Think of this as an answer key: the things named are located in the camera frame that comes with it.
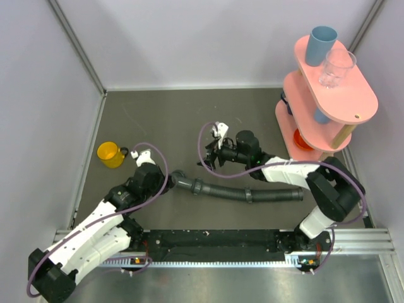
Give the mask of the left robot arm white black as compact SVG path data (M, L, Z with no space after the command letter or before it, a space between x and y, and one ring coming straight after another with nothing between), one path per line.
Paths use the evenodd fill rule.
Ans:
M131 214L172 187L167 170L152 163L139 165L133 176L113 187L67 236L29 255L27 295L64 302L104 261L126 249L139 249L143 228Z

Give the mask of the grey plastic pipe fitting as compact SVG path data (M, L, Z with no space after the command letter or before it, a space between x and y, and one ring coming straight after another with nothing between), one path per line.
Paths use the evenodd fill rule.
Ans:
M191 179L188 178L185 173L181 170L175 170L174 172L178 173L178 180L176 183L176 187L179 189L187 190L194 195L199 195L202 192L203 181L199 178Z

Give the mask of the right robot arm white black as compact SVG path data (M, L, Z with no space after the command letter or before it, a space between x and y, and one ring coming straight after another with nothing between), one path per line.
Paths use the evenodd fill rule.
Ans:
M217 175L216 167L226 162L245 166L245 175L263 182L280 182L309 190L316 206L295 228L296 245L308 250L318 235L336 223L342 223L359 202L365 201L363 185L336 157L323 161L284 159L262 151L252 131L240 131L236 141L227 137L228 126L211 123L213 141L199 165Z

